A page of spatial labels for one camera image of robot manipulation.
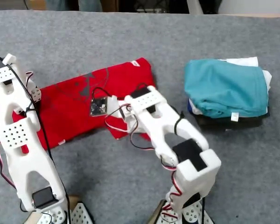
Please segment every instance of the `teal shirt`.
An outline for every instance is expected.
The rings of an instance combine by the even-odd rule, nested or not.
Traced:
[[[185,91],[194,105],[211,118],[258,117],[266,114],[268,94],[260,67],[215,59],[191,60],[185,67]]]

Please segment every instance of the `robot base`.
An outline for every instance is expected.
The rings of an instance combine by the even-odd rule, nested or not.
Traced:
[[[56,213],[56,212],[48,212],[50,215],[43,214],[37,224],[50,224],[50,220],[52,224],[67,224],[69,223],[68,220],[65,220],[64,222],[59,222],[59,220],[62,220],[63,217],[62,213]],[[72,224],[93,224],[90,215],[88,214],[88,211],[83,203],[78,203],[75,207],[75,209],[71,212],[71,223]]]
[[[161,208],[165,202],[166,201],[163,201],[161,206],[158,206],[158,216],[156,216],[154,220],[151,219],[147,224],[201,224],[202,205],[200,202],[196,202],[184,208],[182,210],[182,218],[178,220],[162,214],[163,211]],[[172,210],[166,211],[166,213],[176,215]],[[204,211],[204,224],[214,224],[206,211]]]

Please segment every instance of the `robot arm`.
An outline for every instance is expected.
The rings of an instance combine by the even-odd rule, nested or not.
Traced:
[[[166,164],[174,167],[173,186],[166,195],[165,211],[161,215],[181,220],[183,209],[206,197],[214,185],[221,161],[204,136],[167,103],[153,87],[148,86],[117,101],[115,96],[107,100],[107,112],[121,109],[113,116],[123,118],[130,132],[147,133],[155,153]],[[185,139],[172,149],[164,135],[175,133]]]
[[[40,90],[30,80],[27,83],[30,86],[29,96],[22,86],[26,81],[27,76],[20,69],[15,56],[8,54],[0,60],[0,142],[6,153],[11,179],[25,209],[61,212],[62,219],[55,222],[60,224],[64,222],[64,211],[67,210],[65,189],[53,161],[37,136],[41,127],[31,97],[34,101],[39,101]],[[13,111],[26,112],[26,118],[13,122]],[[25,145],[29,150],[27,154],[21,150]],[[49,186],[33,192],[29,184],[31,172],[39,173],[48,181]]]

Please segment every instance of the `red t-shirt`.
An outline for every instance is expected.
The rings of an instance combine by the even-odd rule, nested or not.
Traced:
[[[56,147],[80,134],[105,126],[105,116],[90,116],[91,92],[95,87],[102,87],[111,95],[124,97],[133,92],[140,83],[154,85],[151,66],[145,58],[93,71],[42,88],[40,116],[50,147]],[[96,90],[95,97],[101,96],[106,94]],[[13,113],[15,122],[22,118],[21,115]],[[126,129],[122,119],[109,117],[108,123]],[[109,130],[116,139],[126,135],[114,129]],[[42,130],[38,132],[38,137],[46,149]],[[23,152],[28,152],[27,148],[23,147]]]

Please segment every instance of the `gray felt mat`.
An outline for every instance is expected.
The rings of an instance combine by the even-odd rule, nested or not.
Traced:
[[[206,210],[217,224],[280,224],[280,18],[0,11],[0,56],[8,52],[35,72],[40,87],[145,57],[179,111],[186,110],[188,60],[258,56],[273,75],[271,117],[258,128],[206,135],[222,160]],[[97,224],[145,223],[171,186],[154,152],[106,130],[59,146],[53,156],[69,194],[81,195]],[[0,224],[25,220],[18,205],[0,177]]]

